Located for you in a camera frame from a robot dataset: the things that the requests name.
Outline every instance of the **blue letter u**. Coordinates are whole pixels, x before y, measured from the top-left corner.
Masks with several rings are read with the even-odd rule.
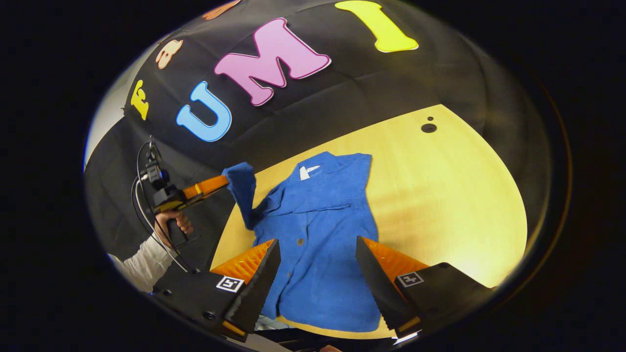
[[[189,96],[192,101],[200,100],[207,108],[217,115],[217,121],[213,126],[207,126],[192,113],[189,105],[185,105],[178,111],[176,123],[187,127],[196,137],[205,142],[215,142],[222,138],[230,128],[232,116],[230,110],[207,88],[207,82],[202,81],[193,89]]]

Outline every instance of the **wooden table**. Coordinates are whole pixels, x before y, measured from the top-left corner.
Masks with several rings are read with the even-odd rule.
[[[428,123],[436,125],[434,132],[422,130]],[[324,151],[372,155],[366,194],[380,243],[428,265],[448,262],[487,287],[499,285],[520,261],[526,215],[515,181],[485,140],[445,106],[362,128],[257,173],[254,207],[297,162]],[[253,241],[235,206],[211,268],[250,249]],[[278,320],[339,338],[395,336],[382,318],[369,333]]]

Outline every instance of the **white sleeve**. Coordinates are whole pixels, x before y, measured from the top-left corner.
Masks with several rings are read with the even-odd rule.
[[[109,254],[115,267],[139,291],[152,292],[153,286],[165,274],[172,263],[172,258],[159,246],[157,240],[150,236],[139,246],[139,251],[125,261]]]

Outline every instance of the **blue shirt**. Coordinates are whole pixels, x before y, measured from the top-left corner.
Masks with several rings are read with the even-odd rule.
[[[252,167],[224,170],[254,245],[280,241],[281,262],[262,314],[324,329],[377,329],[380,312],[354,256],[357,236],[378,240],[365,194],[371,160],[320,153],[298,163],[255,209]]]

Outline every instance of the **pink letter m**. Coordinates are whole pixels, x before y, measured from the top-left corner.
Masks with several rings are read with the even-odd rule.
[[[284,18],[273,19],[254,33],[259,57],[229,53],[215,65],[217,75],[225,74],[245,89],[254,106],[266,103],[274,95],[269,87],[256,80],[278,87],[287,86],[280,69],[280,58],[289,67],[289,76],[295,80],[323,70],[331,63],[328,55],[316,53],[287,28]]]

